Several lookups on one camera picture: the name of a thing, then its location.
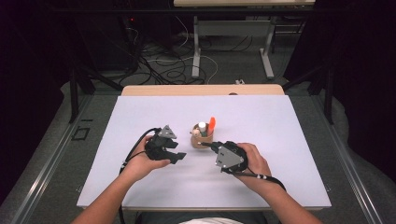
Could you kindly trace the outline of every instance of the gray carpet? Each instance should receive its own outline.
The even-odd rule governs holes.
[[[212,49],[231,49],[240,40],[241,38],[216,37],[202,43],[210,43],[210,48]],[[298,40],[298,36],[283,35],[277,38],[276,53],[270,55],[274,73],[276,74],[276,79],[274,80],[265,78],[258,52],[258,46],[262,42],[256,40],[253,39],[251,47],[244,51],[203,51],[203,55],[210,57],[210,59],[203,58],[201,63],[206,73],[206,81],[216,72],[210,79],[210,84],[234,84],[234,81],[240,78],[244,79],[247,84],[285,83],[281,76]],[[161,56],[160,58],[167,59],[169,57]],[[168,68],[158,64],[153,66],[161,71]],[[190,71],[190,67],[185,70],[187,80],[191,80],[188,76]],[[123,73],[106,73],[106,75],[114,79],[117,79],[116,76],[119,74]],[[146,78],[146,75],[127,77],[121,84],[137,84]],[[77,189],[83,185],[88,175],[96,149],[103,136],[106,123],[117,97],[102,82],[95,81],[94,84],[98,91],[94,96],[85,98],[90,103],[86,111],[83,111],[81,117],[78,118],[78,123],[76,123],[76,129],[78,127],[81,130],[90,129],[87,138],[85,140],[68,140],[66,142],[65,151],[57,167],[54,167],[50,182],[45,186],[42,195],[39,195],[41,197],[38,197],[36,204],[32,205],[32,208],[34,208],[32,209],[32,214],[28,214],[26,219],[24,219],[26,223],[68,223],[81,212],[81,209],[76,207],[79,195]],[[155,84],[155,81],[152,79],[147,84]],[[361,211],[361,206],[350,185],[350,181],[340,165],[329,130],[321,117],[321,113],[315,107],[314,102],[316,99],[308,96],[305,89],[306,83],[303,83],[290,89],[287,94],[292,100],[323,182],[330,189],[328,193],[332,207],[317,211],[315,214],[325,223],[367,223],[366,216]],[[64,138],[64,130],[68,127],[67,121],[70,116],[67,86],[64,87],[64,92],[66,94],[64,104],[58,111],[55,120],[49,127],[46,136],[37,148],[19,182],[0,208],[0,223],[11,223],[12,220],[18,219],[16,216],[20,215],[21,210],[19,209],[24,205],[23,201],[40,175],[42,167],[46,165],[47,160],[50,159],[51,154],[59,147],[59,142]],[[334,127],[341,139],[346,143],[347,119],[343,107],[337,102],[334,103],[333,113]],[[75,135],[75,138],[83,137],[83,134],[84,132],[81,131]],[[349,150],[351,157],[354,159],[364,186],[367,188],[373,204],[384,223],[396,223],[396,216],[394,215],[396,214],[396,187],[394,183],[349,148],[347,150]],[[270,223],[277,223],[274,214],[266,212],[265,215],[269,218]],[[134,213],[127,212],[125,216],[132,223]]]

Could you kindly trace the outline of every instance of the white table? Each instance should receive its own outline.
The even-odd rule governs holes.
[[[175,7],[277,7],[314,5],[315,0],[175,0]],[[194,17],[194,58],[192,77],[199,76],[201,49],[200,35],[254,35],[266,36],[264,48],[260,49],[267,78],[274,78],[268,52],[274,35],[276,17],[269,21],[199,21]]]
[[[259,195],[233,176],[219,172],[216,153],[191,146],[191,127],[211,116],[217,119],[214,141],[254,143],[268,160],[273,176],[283,182],[297,202],[308,209],[331,206],[290,99],[282,95],[279,86],[214,85],[192,86],[190,90],[188,87],[140,86],[124,91],[107,125],[78,206],[88,206],[116,178],[122,161],[143,132],[169,125],[178,142],[176,149],[169,150],[186,152],[186,157],[133,185],[123,201],[124,208],[269,209]],[[275,95],[265,95],[266,89]],[[224,95],[229,92],[250,95]]]

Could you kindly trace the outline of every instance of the dark background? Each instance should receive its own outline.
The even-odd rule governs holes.
[[[150,7],[155,2],[145,3],[144,7]],[[74,1],[51,4],[81,7]],[[108,1],[95,1],[95,4],[112,6]],[[334,95],[346,108],[349,146],[393,181],[396,180],[394,5],[390,0],[318,0],[317,8],[354,9],[354,19],[350,15],[309,18],[284,75],[294,80],[329,55],[337,59]],[[344,27],[350,20],[358,22]],[[178,29],[172,24],[166,18],[156,18],[140,25],[150,37],[167,46],[171,44],[170,35]],[[126,47],[118,49],[112,43],[119,46],[124,43],[114,18],[60,18],[49,13],[40,1],[2,1],[0,31],[2,202],[62,103],[60,87],[69,80],[71,70],[81,63],[94,70],[128,69],[132,59],[125,53]],[[334,41],[340,34],[342,41]],[[98,46],[108,49],[107,57],[97,51]]]

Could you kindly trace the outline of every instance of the finger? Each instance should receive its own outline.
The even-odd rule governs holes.
[[[142,138],[142,140],[139,142],[139,144],[136,146],[136,148],[134,149],[134,154],[139,153],[143,150],[145,150],[145,145],[147,143],[147,141],[152,137],[152,135],[146,135],[144,138]]]
[[[250,143],[238,143],[237,145],[246,151],[248,161],[253,163],[261,161],[262,156],[256,146]]]

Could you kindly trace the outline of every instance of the gray floor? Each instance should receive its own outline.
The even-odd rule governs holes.
[[[231,49],[242,40],[241,38],[215,37],[208,38],[202,43],[211,43],[211,49]],[[244,79],[247,84],[253,83],[278,83],[286,82],[282,78],[289,57],[297,43],[297,35],[282,35],[276,39],[276,52],[270,55],[270,60],[276,74],[276,79],[268,80],[262,68],[258,47],[262,44],[260,39],[253,39],[251,46],[244,51],[213,52],[203,50],[201,67],[205,70],[206,80],[209,84],[234,84],[236,79]],[[188,52],[187,49],[177,49],[180,52]],[[151,59],[169,60],[163,55],[156,55]],[[165,71],[170,67],[154,64],[157,70]],[[185,72],[186,79],[191,80],[190,67]],[[107,72],[109,77],[117,78],[120,73]],[[125,78],[122,85],[137,84],[146,79],[146,75],[136,75]],[[78,186],[84,183],[87,173],[91,168],[95,150],[100,143],[103,131],[115,100],[119,92],[114,92],[108,86],[95,81],[98,91],[94,96],[81,94],[81,106],[86,105],[78,122],[68,125],[70,116],[70,104],[68,98],[68,86],[65,85],[65,100],[59,109],[54,121],[51,123],[46,135],[38,146],[35,155],[25,169],[19,182],[8,195],[0,208],[1,223],[67,223],[81,210],[76,208]],[[320,101],[323,97],[309,96],[306,92],[308,83],[287,91],[295,107],[296,114],[301,122],[308,145],[317,163],[319,172],[325,185],[329,188],[329,196],[332,200],[332,208],[324,209],[315,214],[326,223],[396,223],[396,186],[386,176],[374,168],[370,163],[362,160],[347,147],[347,118],[344,108],[336,100],[333,105],[333,119],[335,124],[329,126],[323,120],[320,113]],[[86,141],[73,141],[67,135],[73,133],[78,126],[90,128]],[[339,146],[334,141],[339,137]],[[358,182],[361,186],[356,187],[356,179],[350,179],[354,175],[345,175],[350,172],[350,167],[343,166],[343,160],[352,158],[352,168],[356,169]],[[43,176],[43,167],[48,167],[49,172]],[[41,183],[38,177],[45,177],[49,183]],[[33,189],[35,184],[42,184],[42,189]],[[367,193],[367,197],[358,197],[359,194]],[[35,195],[35,200],[27,200],[27,196]],[[266,214],[270,223],[276,223],[272,213]],[[134,219],[134,214],[126,214],[127,219]]]

